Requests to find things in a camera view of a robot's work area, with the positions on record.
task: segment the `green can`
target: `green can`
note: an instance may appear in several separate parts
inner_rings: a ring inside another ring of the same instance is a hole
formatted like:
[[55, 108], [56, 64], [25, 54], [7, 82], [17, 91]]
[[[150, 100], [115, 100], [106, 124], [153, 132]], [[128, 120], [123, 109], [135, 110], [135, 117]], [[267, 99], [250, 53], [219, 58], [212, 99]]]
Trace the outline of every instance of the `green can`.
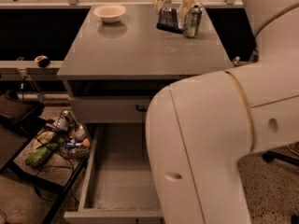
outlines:
[[203, 7], [201, 5], [194, 5], [189, 9], [184, 19], [184, 36], [188, 38], [195, 38], [197, 36], [202, 13]]

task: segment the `bowl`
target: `bowl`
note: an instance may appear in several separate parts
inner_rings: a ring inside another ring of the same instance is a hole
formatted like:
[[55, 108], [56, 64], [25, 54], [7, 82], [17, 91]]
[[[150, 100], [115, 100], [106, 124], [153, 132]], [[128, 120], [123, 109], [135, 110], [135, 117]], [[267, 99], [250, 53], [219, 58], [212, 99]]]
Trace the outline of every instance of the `bowl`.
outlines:
[[105, 23], [115, 23], [121, 19], [125, 12], [126, 8], [124, 6], [113, 4], [96, 7], [93, 14]]

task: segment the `speckled floor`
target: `speckled floor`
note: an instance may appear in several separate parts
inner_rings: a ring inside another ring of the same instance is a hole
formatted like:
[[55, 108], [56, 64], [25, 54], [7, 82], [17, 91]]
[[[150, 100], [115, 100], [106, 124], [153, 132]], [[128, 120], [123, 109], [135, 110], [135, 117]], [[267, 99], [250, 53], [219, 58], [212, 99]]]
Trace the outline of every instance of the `speckled floor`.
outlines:
[[[44, 119], [58, 116], [65, 106], [47, 106]], [[24, 171], [36, 173], [24, 164], [31, 145], [15, 160]], [[296, 158], [286, 147], [275, 149], [276, 152]], [[299, 169], [288, 163], [274, 160], [265, 162], [263, 153], [251, 154], [239, 161], [239, 170], [246, 193], [252, 224], [290, 224], [293, 214], [299, 215]], [[48, 165], [68, 165], [58, 155], [53, 155]], [[40, 174], [49, 180], [63, 184], [69, 177], [69, 170], [46, 169]], [[78, 178], [73, 192], [77, 199], [84, 172]], [[45, 198], [54, 196], [42, 190]], [[7, 213], [9, 223], [39, 224], [50, 210], [51, 203], [38, 198], [34, 188], [16, 177], [12, 172], [4, 171], [0, 175], [0, 210]], [[78, 204], [69, 193], [60, 210], [51, 223], [66, 224], [65, 210], [77, 210]]]

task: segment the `gray tabletop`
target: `gray tabletop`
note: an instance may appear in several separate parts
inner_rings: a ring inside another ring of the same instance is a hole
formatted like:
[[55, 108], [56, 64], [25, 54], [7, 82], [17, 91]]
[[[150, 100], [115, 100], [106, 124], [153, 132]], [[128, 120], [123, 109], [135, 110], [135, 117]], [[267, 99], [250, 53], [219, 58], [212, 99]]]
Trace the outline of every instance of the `gray tabletop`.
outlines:
[[58, 73], [66, 79], [156, 79], [232, 68], [204, 10], [195, 39], [156, 28], [152, 4], [125, 5], [121, 21], [105, 24], [93, 6]]

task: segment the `drawer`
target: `drawer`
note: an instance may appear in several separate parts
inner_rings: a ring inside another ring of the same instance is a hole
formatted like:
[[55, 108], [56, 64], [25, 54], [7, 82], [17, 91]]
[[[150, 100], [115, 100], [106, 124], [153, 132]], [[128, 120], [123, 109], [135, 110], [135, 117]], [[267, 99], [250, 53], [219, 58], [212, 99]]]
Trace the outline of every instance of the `drawer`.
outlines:
[[70, 97], [69, 103], [81, 123], [142, 122], [149, 97]]
[[142, 123], [99, 124], [73, 224], [164, 223]]

